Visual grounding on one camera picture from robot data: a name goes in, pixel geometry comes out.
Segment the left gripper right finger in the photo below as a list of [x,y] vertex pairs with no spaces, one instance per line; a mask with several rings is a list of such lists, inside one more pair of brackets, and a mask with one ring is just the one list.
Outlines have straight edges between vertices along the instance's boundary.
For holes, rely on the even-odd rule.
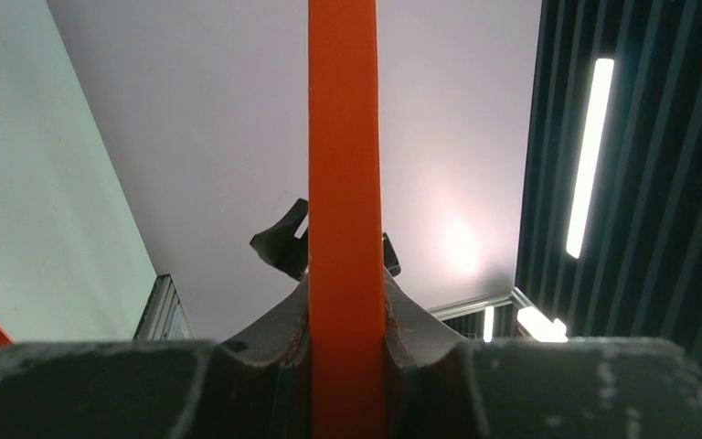
[[390,438],[702,438],[702,370],[667,340],[487,343],[384,285]]

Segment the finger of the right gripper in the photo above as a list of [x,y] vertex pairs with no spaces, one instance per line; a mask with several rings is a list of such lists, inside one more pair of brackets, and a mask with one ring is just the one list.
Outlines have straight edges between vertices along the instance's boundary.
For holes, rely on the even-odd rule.
[[269,266],[300,282],[308,268],[308,201],[298,198],[274,225],[255,234],[250,247]]
[[386,232],[382,235],[383,243],[383,263],[384,267],[392,277],[396,277],[401,273],[399,257],[393,247],[393,244]]

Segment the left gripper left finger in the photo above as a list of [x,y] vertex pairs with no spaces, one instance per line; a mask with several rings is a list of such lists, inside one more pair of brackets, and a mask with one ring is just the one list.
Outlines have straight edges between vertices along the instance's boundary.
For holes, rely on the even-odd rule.
[[228,340],[0,349],[0,438],[306,438],[307,285]]

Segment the orange tin lid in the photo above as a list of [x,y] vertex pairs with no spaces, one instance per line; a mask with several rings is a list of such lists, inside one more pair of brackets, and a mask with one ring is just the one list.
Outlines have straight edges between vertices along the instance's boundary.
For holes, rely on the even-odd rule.
[[312,435],[386,434],[373,1],[308,5],[309,331]]

